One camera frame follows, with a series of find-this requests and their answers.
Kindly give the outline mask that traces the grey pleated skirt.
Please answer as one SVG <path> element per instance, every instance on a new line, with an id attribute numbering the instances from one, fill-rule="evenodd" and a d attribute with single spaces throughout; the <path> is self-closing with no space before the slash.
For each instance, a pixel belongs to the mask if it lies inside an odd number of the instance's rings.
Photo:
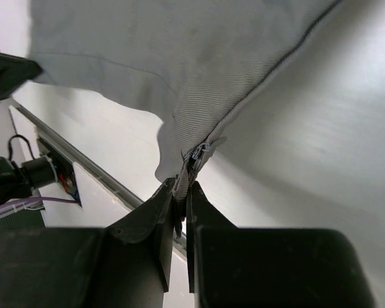
<path id="1" fill-rule="evenodd" d="M 155 114 L 158 180 L 189 187 L 251 96 L 338 1 L 32 1 L 37 83 L 91 90 Z"/>

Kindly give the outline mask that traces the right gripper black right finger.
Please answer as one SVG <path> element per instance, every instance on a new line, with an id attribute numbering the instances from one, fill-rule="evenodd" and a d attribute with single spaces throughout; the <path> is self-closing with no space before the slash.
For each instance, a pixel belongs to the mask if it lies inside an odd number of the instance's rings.
<path id="1" fill-rule="evenodd" d="M 239 228 L 187 193 L 187 269 L 197 307 L 374 307 L 354 246 L 328 228 Z"/>

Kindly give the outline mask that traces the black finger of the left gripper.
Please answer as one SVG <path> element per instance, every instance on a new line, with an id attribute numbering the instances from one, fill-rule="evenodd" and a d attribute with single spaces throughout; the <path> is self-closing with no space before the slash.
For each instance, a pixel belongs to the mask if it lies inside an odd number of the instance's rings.
<path id="1" fill-rule="evenodd" d="M 42 68 L 33 60 L 0 53 L 0 101 L 8 99 L 18 88 L 42 72 Z"/>

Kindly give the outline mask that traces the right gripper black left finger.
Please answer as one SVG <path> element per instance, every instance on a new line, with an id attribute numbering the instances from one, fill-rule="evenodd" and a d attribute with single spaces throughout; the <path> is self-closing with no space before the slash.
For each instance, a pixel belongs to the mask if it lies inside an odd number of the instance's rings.
<path id="1" fill-rule="evenodd" d="M 173 184 L 106 228 L 0 228 L 0 307 L 162 307 Z"/>

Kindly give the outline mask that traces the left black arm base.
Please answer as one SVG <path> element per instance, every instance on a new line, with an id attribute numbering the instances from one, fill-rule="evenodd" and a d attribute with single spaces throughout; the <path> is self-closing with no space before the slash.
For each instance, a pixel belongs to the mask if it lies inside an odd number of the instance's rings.
<path id="1" fill-rule="evenodd" d="M 20 139 L 27 145 L 31 159 L 21 164 L 13 160 L 13 140 Z M 33 203 L 41 200 L 53 201 L 52 197 L 34 197 L 33 192 L 51 184 L 60 184 L 71 197 L 66 203 L 80 205 L 80 194 L 73 167 L 61 155 L 52 151 L 36 156 L 30 141 L 21 134 L 15 134 L 7 142 L 8 155 L 0 157 L 0 206 L 12 200 Z"/>

